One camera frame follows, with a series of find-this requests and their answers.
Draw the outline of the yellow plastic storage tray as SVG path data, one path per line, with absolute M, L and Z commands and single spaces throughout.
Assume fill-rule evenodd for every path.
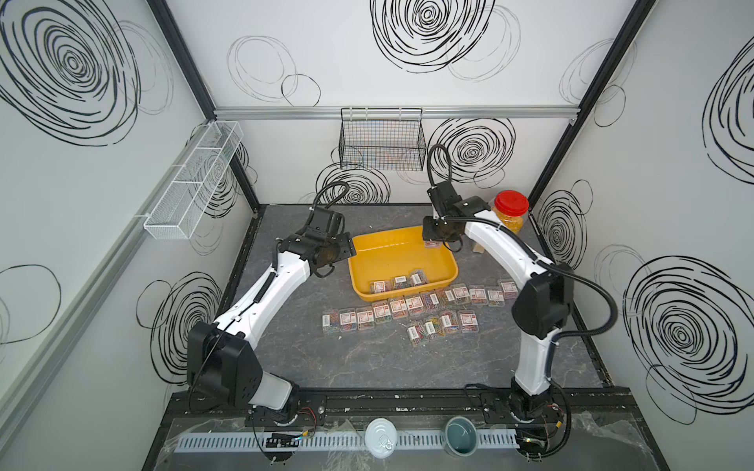
M 422 237 L 422 227 L 394 229 L 353 238 L 357 255 L 349 259 L 351 285 L 355 293 L 366 302 L 397 296 L 413 296 L 438 288 L 446 288 L 459 276 L 454 254 L 443 245 L 428 248 Z M 375 282 L 392 285 L 396 277 L 410 278 L 420 270 L 428 282 L 423 285 L 377 294 L 371 290 Z

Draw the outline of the eleventh clear paper clip box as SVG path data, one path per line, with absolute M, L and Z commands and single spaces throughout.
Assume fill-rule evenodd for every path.
M 324 311 L 321 315 L 321 328 L 325 335 L 333 335 L 341 331 L 340 316 L 335 310 Z

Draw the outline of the twelfth clear paper clip box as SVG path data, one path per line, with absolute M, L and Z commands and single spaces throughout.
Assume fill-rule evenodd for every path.
M 506 298 L 504 292 L 499 287 L 488 287 L 486 294 L 489 306 L 498 307 L 505 305 Z

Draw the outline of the second row red label box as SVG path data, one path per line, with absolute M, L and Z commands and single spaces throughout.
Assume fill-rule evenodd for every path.
M 459 325 L 461 326 L 461 331 L 463 333 L 471 334 L 471 333 L 479 332 L 479 324 L 478 324 L 476 313 L 474 311 L 460 310 L 458 314 L 459 314 Z

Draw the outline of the second row clear clip box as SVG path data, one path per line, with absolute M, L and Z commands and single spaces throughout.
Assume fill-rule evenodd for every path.
M 429 317 L 422 323 L 422 330 L 426 339 L 433 341 L 445 336 L 444 328 L 438 317 Z

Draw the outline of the barcode paper clip box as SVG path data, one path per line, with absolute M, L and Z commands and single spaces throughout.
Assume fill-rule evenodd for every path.
M 406 328 L 412 347 L 420 347 L 427 342 L 426 335 L 421 323 L 410 323 Z

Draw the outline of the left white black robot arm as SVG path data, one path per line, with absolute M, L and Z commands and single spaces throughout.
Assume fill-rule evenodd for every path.
M 263 369 L 258 343 L 275 315 L 311 276 L 357 254 L 345 216 L 310 208 L 304 226 L 273 246 L 271 263 L 253 286 L 215 320 L 188 333 L 188 395 L 203 394 L 237 409 L 263 407 L 288 420 L 298 414 L 298 386 Z

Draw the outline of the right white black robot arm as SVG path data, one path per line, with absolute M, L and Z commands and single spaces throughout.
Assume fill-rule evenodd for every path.
M 481 245 L 518 287 L 512 317 L 520 329 L 520 358 L 508 408 L 516 420 L 531 422 L 552 401 L 556 390 L 552 365 L 559 342 L 607 333 L 618 322 L 618 304 L 608 290 L 532 249 L 481 198 L 461 198 L 449 180 L 432 181 L 427 194 L 433 214 L 422 221 L 422 239 L 455 243 L 467 237 Z M 575 311 L 576 283 L 591 288 L 606 301 L 609 317 L 602 326 L 583 331 L 564 330 L 567 318 Z

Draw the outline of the tray box beside red label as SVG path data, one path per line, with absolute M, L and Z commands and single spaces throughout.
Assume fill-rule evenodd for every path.
M 440 324 L 444 336 L 459 333 L 459 317 L 455 311 L 444 311 L 440 314 Z

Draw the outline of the red lid corn jar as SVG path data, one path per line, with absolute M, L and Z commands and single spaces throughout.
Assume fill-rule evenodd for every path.
M 518 234 L 524 226 L 523 216 L 529 210 L 529 201 L 520 192 L 503 190 L 493 200 L 493 210 L 505 227 Z

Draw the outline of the grey green cup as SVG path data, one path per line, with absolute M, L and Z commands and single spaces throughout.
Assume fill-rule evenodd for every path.
M 469 457 L 478 449 L 479 437 L 474 424 L 463 416 L 451 418 L 444 428 L 446 453 L 454 457 Z

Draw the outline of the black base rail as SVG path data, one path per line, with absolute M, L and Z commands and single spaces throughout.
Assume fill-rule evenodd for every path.
M 459 389 L 324 389 L 303 388 L 298 391 L 300 420 L 324 426 L 337 419 L 450 416 L 469 414 L 485 424 L 512 424 L 507 388 L 463 387 Z M 278 412 L 253 408 L 234 408 L 210 400 L 201 394 L 190 396 L 176 392 L 170 398 L 161 423 L 174 419 L 226 419 L 253 416 L 255 425 L 284 425 L 288 422 Z

